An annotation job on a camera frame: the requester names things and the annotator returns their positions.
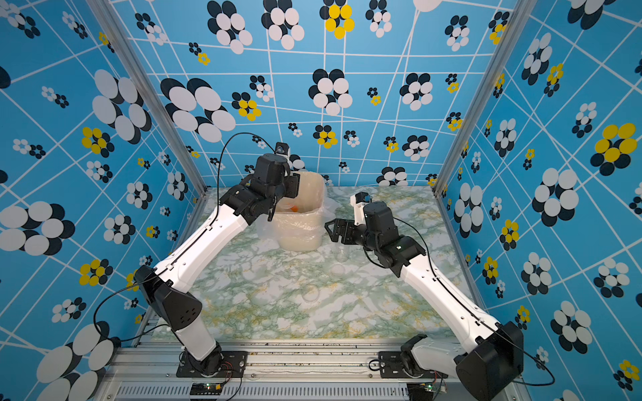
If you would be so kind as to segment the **small tea jar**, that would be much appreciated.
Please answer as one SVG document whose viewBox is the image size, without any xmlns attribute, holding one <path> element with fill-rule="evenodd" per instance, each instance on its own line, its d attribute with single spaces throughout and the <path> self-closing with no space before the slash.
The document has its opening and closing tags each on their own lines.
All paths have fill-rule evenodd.
<svg viewBox="0 0 642 401">
<path fill-rule="evenodd" d="M 341 243 L 337 243 L 334 247 L 334 257 L 337 262 L 345 263 L 349 260 L 349 248 Z"/>
</svg>

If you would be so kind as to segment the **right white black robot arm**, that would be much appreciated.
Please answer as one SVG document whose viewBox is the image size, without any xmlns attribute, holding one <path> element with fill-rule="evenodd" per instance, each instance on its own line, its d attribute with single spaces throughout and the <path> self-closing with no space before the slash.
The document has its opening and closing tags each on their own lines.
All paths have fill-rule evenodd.
<svg viewBox="0 0 642 401">
<path fill-rule="evenodd" d="M 324 228 L 331 242 L 358 246 L 370 262 L 391 271 L 418 292 L 456 336 L 440 342 L 418 334 L 401 346 L 398 357 L 379 357 L 382 374 L 408 378 L 455 377 L 476 400 L 492 400 L 511 384 L 520 384 L 525 360 L 522 330 L 501 323 L 460 291 L 434 264 L 424 240 L 401 235 L 400 219 L 384 202 L 360 192 L 350 199 L 354 218 L 335 218 Z"/>
</svg>

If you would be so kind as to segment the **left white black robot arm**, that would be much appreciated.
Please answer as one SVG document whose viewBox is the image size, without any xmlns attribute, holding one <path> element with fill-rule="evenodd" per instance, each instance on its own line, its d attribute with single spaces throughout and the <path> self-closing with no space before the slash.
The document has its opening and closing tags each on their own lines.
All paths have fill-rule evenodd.
<svg viewBox="0 0 642 401">
<path fill-rule="evenodd" d="M 300 175 L 291 170 L 290 155 L 284 142 L 260 155 L 252 173 L 217 194 L 215 211 L 180 247 L 155 267 L 135 272 L 134 286 L 184 347 L 186 366 L 203 377 L 215 376 L 227 364 L 202 318 L 202 302 L 190 290 L 234 237 L 261 216 L 272 219 L 282 199 L 298 195 Z"/>
</svg>

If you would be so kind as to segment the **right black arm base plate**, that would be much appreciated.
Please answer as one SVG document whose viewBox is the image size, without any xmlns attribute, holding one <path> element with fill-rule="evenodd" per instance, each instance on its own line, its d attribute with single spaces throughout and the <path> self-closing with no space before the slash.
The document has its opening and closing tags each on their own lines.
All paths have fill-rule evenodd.
<svg viewBox="0 0 642 401">
<path fill-rule="evenodd" d="M 376 359 L 368 362 L 368 368 L 378 373 L 382 379 L 448 379 L 448 374 L 424 370 L 411 365 L 401 351 L 379 351 Z"/>
</svg>

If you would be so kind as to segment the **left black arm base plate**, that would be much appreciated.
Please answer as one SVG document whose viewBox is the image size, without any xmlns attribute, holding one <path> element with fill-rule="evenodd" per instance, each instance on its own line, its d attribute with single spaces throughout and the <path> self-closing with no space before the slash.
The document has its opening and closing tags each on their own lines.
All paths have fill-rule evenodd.
<svg viewBox="0 0 642 401">
<path fill-rule="evenodd" d="M 217 364 L 209 364 L 204 368 L 203 364 L 192 361 L 192 357 L 182 351 L 179 356 L 179 365 L 176 376 L 178 378 L 205 379 L 205 378 L 242 378 L 249 352 L 246 351 L 222 351 Z"/>
</svg>

